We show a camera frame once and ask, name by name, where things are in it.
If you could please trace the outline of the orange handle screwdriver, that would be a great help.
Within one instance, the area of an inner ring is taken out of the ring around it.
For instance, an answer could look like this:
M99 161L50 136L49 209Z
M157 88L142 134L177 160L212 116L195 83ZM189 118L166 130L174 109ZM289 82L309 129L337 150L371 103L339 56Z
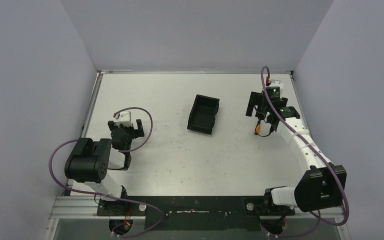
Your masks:
M258 118L258 121L254 129L254 135L262 136L260 135L260 129L261 129L261 122L264 121L264 115L262 113L256 113L255 116Z

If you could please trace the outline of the aluminium rail frame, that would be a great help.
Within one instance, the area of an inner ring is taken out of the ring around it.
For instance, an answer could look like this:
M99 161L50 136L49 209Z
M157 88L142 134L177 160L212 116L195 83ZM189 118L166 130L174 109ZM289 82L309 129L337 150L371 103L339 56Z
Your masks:
M288 99L287 105L294 107L304 122L291 76L274 74L270 78L283 82L281 97ZM270 125L264 122L262 136L254 135L258 119L245 116L251 92L261 93L266 88L261 74L101 72L80 138L109 139L107 123L123 111L131 112L134 125L137 119L142 120L145 136L132 141L129 169L108 171L125 187L125 202L133 202L130 196L264 196L266 189L296 186L303 176L284 139L277 132L269 133ZM187 129L196 95L220 100L211 135ZM79 139L66 142L69 155ZM135 221L126 233L117 233L127 222L110 228L112 218L96 214L101 194L69 180L70 195L56 198L52 219L106 220L105 229L114 240L135 236L154 240L158 233L184 240L197 231L156 231L156 224L145 228ZM283 240L289 231L302 237L325 225L342 226L349 217L349 204L344 189L341 193L343 201L337 207L309 212L292 207L296 213L286 217L281 233L264 227L255 232L261 239Z

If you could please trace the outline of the black plastic bin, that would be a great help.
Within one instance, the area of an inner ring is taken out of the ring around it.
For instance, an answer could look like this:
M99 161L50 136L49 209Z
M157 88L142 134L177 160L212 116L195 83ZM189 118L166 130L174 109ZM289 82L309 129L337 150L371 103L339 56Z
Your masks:
M187 129L211 135L219 109L218 98L197 94L189 114Z

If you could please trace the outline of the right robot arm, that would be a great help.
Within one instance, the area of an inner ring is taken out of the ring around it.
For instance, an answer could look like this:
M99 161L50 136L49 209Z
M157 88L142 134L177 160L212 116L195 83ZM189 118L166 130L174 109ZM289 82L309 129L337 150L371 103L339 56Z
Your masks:
M295 207L303 212L340 206L343 201L347 172L334 165L316 146L310 131L287 98L281 97L279 86L263 92L251 92L246 116L255 116L258 129L261 123L270 125L269 133L277 132L286 142L299 164L303 176L296 186L280 186L265 190L262 210L276 213L281 207Z

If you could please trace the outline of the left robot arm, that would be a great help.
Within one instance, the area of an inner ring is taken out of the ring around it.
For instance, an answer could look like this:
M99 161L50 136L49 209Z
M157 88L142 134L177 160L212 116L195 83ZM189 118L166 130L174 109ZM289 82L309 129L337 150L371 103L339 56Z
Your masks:
M133 211L128 202L127 191L108 173L109 170L126 171L131 164L131 144L136 138L144 136L142 121L136 124L129 120L109 121L110 138L93 141L80 138L69 155L64 173L68 179L75 180L100 193L99 209L108 214L124 216Z

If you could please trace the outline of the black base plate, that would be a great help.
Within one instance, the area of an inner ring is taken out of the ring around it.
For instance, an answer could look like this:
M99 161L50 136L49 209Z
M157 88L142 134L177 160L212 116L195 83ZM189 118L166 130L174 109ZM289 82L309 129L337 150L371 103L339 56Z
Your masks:
M97 216L111 217L110 228L126 233L134 222L159 231L259 232L262 228L281 233L292 207L278 206L266 196L130 196L133 202L99 200Z

